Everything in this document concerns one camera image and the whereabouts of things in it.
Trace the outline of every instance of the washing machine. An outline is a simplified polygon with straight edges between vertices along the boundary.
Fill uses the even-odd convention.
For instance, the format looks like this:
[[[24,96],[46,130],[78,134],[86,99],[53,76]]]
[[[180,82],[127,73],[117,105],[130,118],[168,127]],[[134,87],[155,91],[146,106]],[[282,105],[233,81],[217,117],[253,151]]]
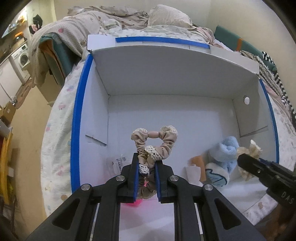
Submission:
[[[19,77],[22,83],[25,83],[29,78],[30,74],[27,71],[30,65],[29,51],[27,43],[20,46],[10,57],[10,63],[15,70],[15,73]]]

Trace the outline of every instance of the blue plush toy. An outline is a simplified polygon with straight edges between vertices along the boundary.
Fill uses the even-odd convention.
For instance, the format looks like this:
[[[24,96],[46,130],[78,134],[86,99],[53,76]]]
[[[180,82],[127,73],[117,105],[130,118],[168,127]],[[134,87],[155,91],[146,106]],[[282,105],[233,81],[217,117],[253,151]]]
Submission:
[[[214,161],[205,166],[205,172],[215,186],[222,187],[228,184],[229,175],[237,165],[238,147],[235,137],[227,137],[209,150],[209,156],[213,157]]]

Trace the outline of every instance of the wall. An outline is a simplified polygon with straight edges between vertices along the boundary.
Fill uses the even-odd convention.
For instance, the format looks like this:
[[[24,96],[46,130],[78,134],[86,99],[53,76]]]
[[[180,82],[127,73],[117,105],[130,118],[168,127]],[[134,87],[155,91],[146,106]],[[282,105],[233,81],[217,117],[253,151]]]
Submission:
[[[277,15],[261,0],[212,0],[206,27],[215,30],[217,25],[272,57],[296,107],[296,44]]]
[[[49,23],[55,21],[54,14],[52,12],[52,3],[53,0],[32,0],[27,5],[27,18],[28,24],[33,24],[33,17],[37,14],[42,18],[42,26],[45,26]]]
[[[149,13],[157,4],[164,4],[185,12],[195,24],[205,25],[210,10],[211,0],[54,0],[57,20],[67,16],[68,8],[73,6],[126,6]]]
[[[55,9],[54,9],[54,0],[50,0],[50,6],[51,6],[51,11],[52,11],[52,19],[53,19],[53,21],[56,21],[57,16],[55,14]]]

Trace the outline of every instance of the cardboard box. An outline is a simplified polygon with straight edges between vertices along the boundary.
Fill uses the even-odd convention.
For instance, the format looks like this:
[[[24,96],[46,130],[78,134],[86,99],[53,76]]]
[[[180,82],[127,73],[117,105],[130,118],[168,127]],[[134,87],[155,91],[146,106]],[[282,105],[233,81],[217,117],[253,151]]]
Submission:
[[[8,126],[15,114],[16,108],[11,102],[8,102],[4,108],[0,110],[0,119]]]

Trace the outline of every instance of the yellow chair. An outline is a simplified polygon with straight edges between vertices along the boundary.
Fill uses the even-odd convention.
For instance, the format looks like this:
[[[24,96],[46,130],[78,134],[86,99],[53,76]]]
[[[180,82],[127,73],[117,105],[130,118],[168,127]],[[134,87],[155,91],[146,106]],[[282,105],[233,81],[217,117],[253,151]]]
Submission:
[[[13,134],[10,132],[3,140],[0,155],[0,194],[4,197],[4,203],[9,205],[11,194],[11,185],[8,182],[8,162],[11,159],[11,141]]]

